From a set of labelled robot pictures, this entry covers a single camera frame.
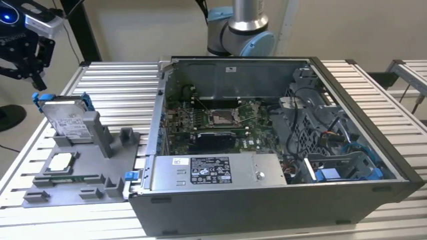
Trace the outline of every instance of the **power supply label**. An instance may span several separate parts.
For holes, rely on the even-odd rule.
[[[231,184],[232,169],[230,159],[223,157],[191,158],[191,183],[192,184]]]

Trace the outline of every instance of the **black cord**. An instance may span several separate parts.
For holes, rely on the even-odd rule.
[[[413,112],[411,112],[411,114],[414,114],[415,113],[415,111],[417,111],[417,109],[419,108],[419,103],[415,103],[415,106],[414,106],[414,109],[413,109]]]
[[[406,96],[406,94],[407,94],[407,91],[409,91],[410,87],[411,87],[411,84],[409,84],[407,87],[406,87],[406,89],[405,89],[405,92],[403,92],[403,94],[402,94],[399,103],[402,103],[402,100],[403,100],[403,98],[405,98],[405,96]]]
[[[331,123],[331,126],[329,126],[329,128],[327,128],[327,132],[331,132],[331,131],[333,131],[333,129],[334,129],[334,127],[335,127],[335,124],[339,122],[339,120],[341,120],[341,117],[338,116],[338,117],[335,118],[334,122]]]
[[[295,103],[295,113],[294,113],[294,123],[292,123],[292,127],[291,127],[291,133],[290,135],[287,136],[287,140],[286,140],[286,148],[287,148],[287,152],[295,157],[295,159],[299,159],[299,155],[298,153],[294,153],[290,149],[290,143],[291,143],[291,138],[292,138],[292,135],[295,133],[295,130],[296,130],[296,123],[298,123],[298,120],[299,120],[299,106],[296,104],[296,98],[295,98],[295,95],[294,95],[294,103]]]
[[[300,96],[294,95],[294,97],[298,98],[298,99],[300,99],[300,100],[306,103],[306,105],[308,105],[307,102],[306,102],[306,100],[304,100]],[[315,114],[315,111],[313,111],[311,114],[313,114],[315,120],[317,120],[317,121],[322,124],[322,126],[327,129],[327,128],[329,128],[329,125],[326,124],[325,121],[321,120],[321,118],[319,118],[318,115]]]
[[[72,14],[75,13],[78,7],[83,4],[84,1],[86,1],[86,0],[80,0],[80,1],[76,3],[76,5],[72,7],[72,9],[70,10],[70,12],[68,12],[68,14],[67,14],[67,17],[66,17],[67,20],[71,18],[71,16],[72,16]]]
[[[296,93],[298,93],[299,90],[302,90],[302,89],[308,89],[308,90],[315,91],[315,92],[319,94],[319,96],[322,97],[322,93],[318,91],[318,89],[315,89],[315,88],[313,88],[313,87],[307,87],[307,86],[303,86],[303,87],[300,87],[299,89],[296,89],[296,91],[294,92],[294,95],[296,95]]]
[[[14,149],[14,148],[10,148],[10,147],[7,147],[7,146],[3,146],[2,144],[0,144],[0,148],[4,148],[4,149],[7,149],[7,150],[11,150],[11,151],[18,152],[18,153],[22,152],[22,151],[18,151],[18,150]]]
[[[204,15],[206,24],[208,24],[208,4],[206,0],[195,0]]]
[[[56,6],[56,2],[55,0],[52,0],[52,3],[54,3],[54,6],[55,6],[55,9],[59,9],[59,7]],[[66,24],[63,23],[63,26],[64,26],[64,29],[66,29],[66,33],[67,33],[67,38],[68,38],[68,42],[70,42],[70,46],[71,46],[71,50],[72,50],[72,53],[75,55],[75,58],[78,59],[78,65],[80,64],[80,58],[78,56],[78,53],[76,53],[76,50],[75,50],[75,47],[74,47],[74,44],[72,44],[72,39],[70,37],[70,32],[68,32],[68,29],[66,27]]]

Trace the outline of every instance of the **hard drive label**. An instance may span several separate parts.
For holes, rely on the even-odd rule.
[[[88,139],[91,134],[82,118],[60,118],[54,121],[55,128],[70,139]]]

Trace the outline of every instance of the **aluminum rail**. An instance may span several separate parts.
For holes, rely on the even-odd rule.
[[[323,61],[367,116],[427,181],[427,129],[357,64]],[[88,92],[111,130],[124,126],[143,133],[135,169],[144,166],[146,143],[158,64],[99,62],[78,70],[64,95]],[[26,189],[42,170],[55,142],[43,120],[0,182],[0,238],[140,239],[147,237],[130,203],[22,208]],[[427,239],[427,186],[401,203],[381,206],[361,223],[278,231],[219,234],[175,240],[383,240]]]
[[[394,60],[386,71],[398,74],[427,96],[427,60]]]

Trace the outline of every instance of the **cable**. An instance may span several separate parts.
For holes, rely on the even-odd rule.
[[[415,106],[414,106],[414,109],[413,109],[413,111],[411,111],[411,114],[414,114],[415,113],[415,111],[417,111],[417,109],[419,108],[419,103],[415,103]]]
[[[10,147],[3,146],[3,145],[0,145],[0,148],[4,148],[4,149],[7,149],[7,150],[11,150],[11,151],[18,152],[18,153],[20,153],[20,152],[22,152],[22,151],[18,151],[16,149],[10,148]]]
[[[318,89],[315,89],[315,88],[313,88],[313,87],[307,87],[307,86],[303,86],[303,87],[300,87],[299,89],[296,89],[296,91],[294,92],[294,95],[296,95],[296,93],[298,93],[299,90],[302,90],[302,89],[308,89],[308,90],[315,91],[315,92],[319,94],[319,96],[322,97],[322,93],[318,91]]]
[[[367,156],[371,158],[371,160],[373,160],[374,162],[377,161],[375,154],[373,153],[373,151],[371,151],[366,146],[363,146],[361,143],[358,143],[358,142],[351,142],[351,143],[349,143],[347,145],[345,145],[345,146],[342,147],[342,150],[341,150],[341,153],[342,153],[342,154],[346,152],[346,150],[347,150],[347,148],[349,148],[350,146],[357,146],[357,147],[362,148],[362,149],[366,151],[366,154],[367,154]]]
[[[405,98],[405,96],[406,96],[406,94],[407,94],[407,91],[409,91],[410,87],[411,87],[411,84],[409,84],[407,87],[406,87],[406,89],[405,89],[405,92],[403,92],[403,94],[402,94],[399,103],[402,103],[402,100],[403,100],[403,98]]]
[[[204,15],[206,24],[208,24],[208,4],[206,0],[195,0]]]
[[[299,89],[295,91],[295,93],[296,93],[300,89],[311,89],[311,90],[317,91],[317,90],[315,90],[314,88],[311,88],[311,87],[302,87],[302,88],[299,88]],[[302,100],[302,101],[306,103],[306,105],[308,106],[307,101],[306,101],[300,96],[295,95],[295,93],[294,93],[294,97],[298,98],[299,100]],[[321,120],[321,118],[319,118],[318,115],[315,114],[315,111],[313,111],[311,114],[313,114],[313,116],[314,116],[314,119],[322,124],[322,126],[323,126],[326,129],[329,129],[329,125],[326,124],[325,121]]]
[[[52,0],[52,3],[54,3],[54,6],[55,6],[55,9],[59,9],[55,0]],[[70,32],[68,32],[68,29],[67,29],[67,27],[66,27],[66,23],[63,23],[63,26],[64,26],[66,33],[67,33],[67,38],[68,38],[71,50],[72,50],[72,53],[74,53],[74,55],[75,55],[75,58],[78,59],[78,65],[80,65],[80,62],[82,62],[82,61],[80,61],[80,58],[79,58],[79,56],[78,56],[78,53],[76,53],[76,50],[75,50],[75,47],[74,47],[74,44],[72,44],[72,39],[71,39],[71,37],[70,37]]]
[[[287,152],[295,157],[295,159],[299,159],[300,157],[298,155],[298,152],[294,153],[294,152],[291,152],[291,149],[290,149],[290,142],[291,142],[291,138],[292,138],[292,135],[295,133],[295,130],[296,130],[296,123],[298,123],[298,120],[299,120],[299,106],[296,104],[295,95],[294,95],[294,103],[295,103],[294,123],[292,123],[292,127],[291,127],[291,133],[287,136],[287,140],[286,140],[286,148],[287,148]]]
[[[71,16],[72,16],[72,14],[75,13],[78,7],[83,4],[84,1],[86,1],[86,0],[80,0],[80,1],[76,3],[76,5],[72,7],[72,9],[70,10],[70,12],[68,12],[68,14],[67,14],[67,16],[66,16],[66,19],[67,19],[67,20],[71,18]]]
[[[78,56],[78,53],[76,53],[76,50],[75,50],[75,47],[74,47],[74,44],[72,44],[72,39],[70,37],[70,32],[68,32],[68,29],[66,27],[66,24],[64,24],[64,29],[66,29],[66,33],[67,33],[67,38],[68,38],[68,42],[70,42],[70,46],[71,46],[71,50],[72,50],[72,53],[75,55],[75,58],[78,59],[78,65],[80,65],[82,61],[80,61],[80,58]]]
[[[341,117],[338,116],[335,118],[334,122],[331,123],[331,126],[329,126],[329,128],[327,128],[327,132],[331,132],[334,130],[334,126],[339,122],[339,120],[341,120]]]

